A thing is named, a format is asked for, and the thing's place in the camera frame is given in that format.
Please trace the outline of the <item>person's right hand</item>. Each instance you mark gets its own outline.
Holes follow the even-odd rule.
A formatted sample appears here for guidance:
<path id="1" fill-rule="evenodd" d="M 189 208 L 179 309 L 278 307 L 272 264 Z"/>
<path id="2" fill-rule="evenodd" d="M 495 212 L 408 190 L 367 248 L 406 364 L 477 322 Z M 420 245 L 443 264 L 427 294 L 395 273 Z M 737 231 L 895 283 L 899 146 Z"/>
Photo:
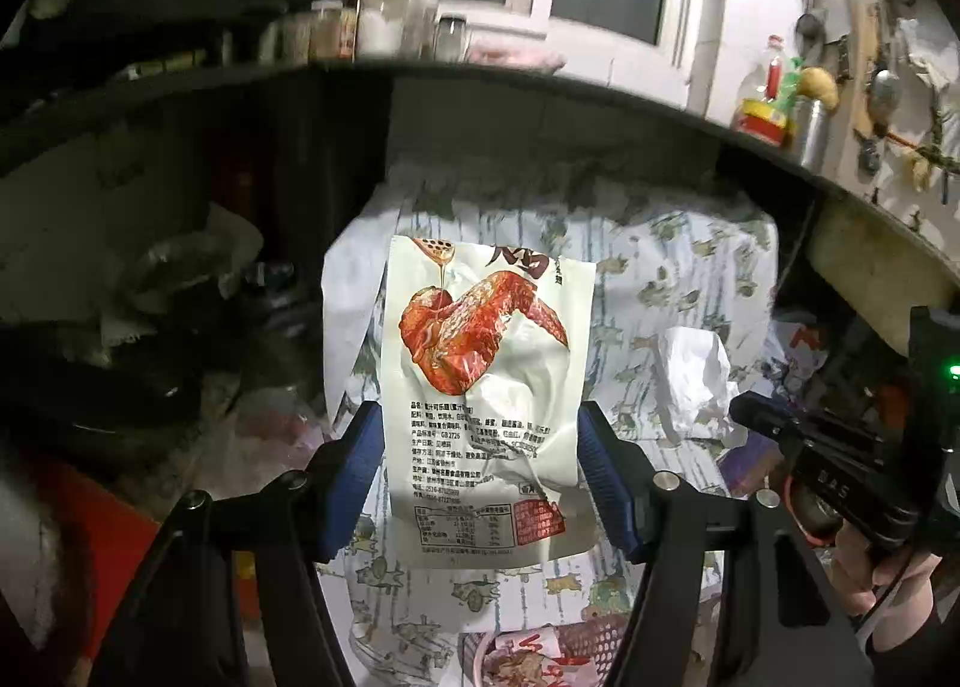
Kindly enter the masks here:
<path id="1" fill-rule="evenodd" d="M 877 612 L 877 617 L 882 622 L 923 625 L 934 609 L 931 577 L 942 559 L 927 550 L 913 552 L 901 547 L 878 560 L 869 550 L 866 536 L 845 521 L 836 536 L 830 565 L 830 580 L 844 611 L 850 616 L 864 616 L 878 603 L 877 591 L 885 591 L 900 580 L 887 611 Z"/>

